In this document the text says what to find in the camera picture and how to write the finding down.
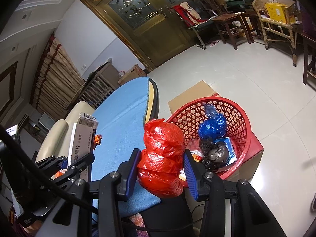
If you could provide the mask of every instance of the beige sofa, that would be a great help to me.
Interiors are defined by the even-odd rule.
[[[40,161],[52,155],[55,157],[68,157],[71,133],[74,123],[77,123],[81,112],[93,114],[94,108],[84,101],[78,102],[70,111],[66,119],[59,119],[46,136],[36,161]]]

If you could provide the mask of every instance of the curtain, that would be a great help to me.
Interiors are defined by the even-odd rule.
[[[64,119],[68,105],[83,84],[75,65],[52,35],[37,67],[30,104],[55,120]]]

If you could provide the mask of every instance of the stool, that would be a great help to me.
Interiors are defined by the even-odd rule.
[[[301,36],[303,37],[303,44],[304,44],[304,72],[303,72],[303,84],[306,84],[307,75],[310,75],[314,78],[316,78],[316,75],[311,72],[315,70],[315,49],[316,49],[316,39],[314,37],[311,37],[310,35],[306,33],[301,33]],[[311,63],[308,63],[308,47],[312,47],[312,61]]]
[[[213,18],[212,20],[215,23],[216,28],[218,29],[219,36],[221,37],[223,43],[226,43],[223,34],[227,34],[229,36],[230,41],[232,42],[235,50],[237,50],[237,45],[236,45],[234,37],[237,35],[240,35],[241,33],[245,33],[247,40],[248,40],[248,43],[251,43],[249,33],[247,31],[247,28],[249,28],[249,26],[247,26],[247,27],[245,26],[245,24],[241,18],[241,14],[227,13],[227,14],[220,15],[216,18]],[[241,25],[238,27],[230,28],[229,23],[231,23],[232,21],[239,21]],[[221,30],[220,25],[222,25],[226,30]],[[232,31],[236,31],[237,29],[242,29],[242,31],[232,33]]]
[[[246,17],[250,19],[252,30],[249,28]],[[251,42],[254,42],[253,37],[263,38],[259,17],[255,11],[243,12],[241,18],[245,23]]]

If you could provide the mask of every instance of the screw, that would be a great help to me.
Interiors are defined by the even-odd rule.
[[[75,185],[77,185],[77,186],[80,186],[80,185],[82,185],[82,184],[84,184],[85,183],[85,180],[83,180],[83,179],[77,179],[76,180],[76,182],[75,182]]]
[[[116,178],[116,177],[118,177],[119,175],[120,175],[120,173],[117,172],[117,171],[113,171],[113,172],[110,173],[110,177],[112,177],[112,178]]]
[[[247,185],[249,182],[248,182],[247,179],[240,179],[240,183],[241,183],[242,185]]]
[[[205,172],[204,175],[206,178],[212,178],[214,176],[214,173],[213,172]]]

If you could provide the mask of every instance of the black pants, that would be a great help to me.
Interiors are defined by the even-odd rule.
[[[161,203],[140,212],[140,214],[148,228],[171,229],[192,223],[191,212],[186,203],[184,192],[175,198],[162,198]],[[135,236],[131,231],[134,230],[124,229],[124,236]],[[150,237],[194,237],[194,232],[193,226],[189,226],[180,231],[152,232],[148,235]]]

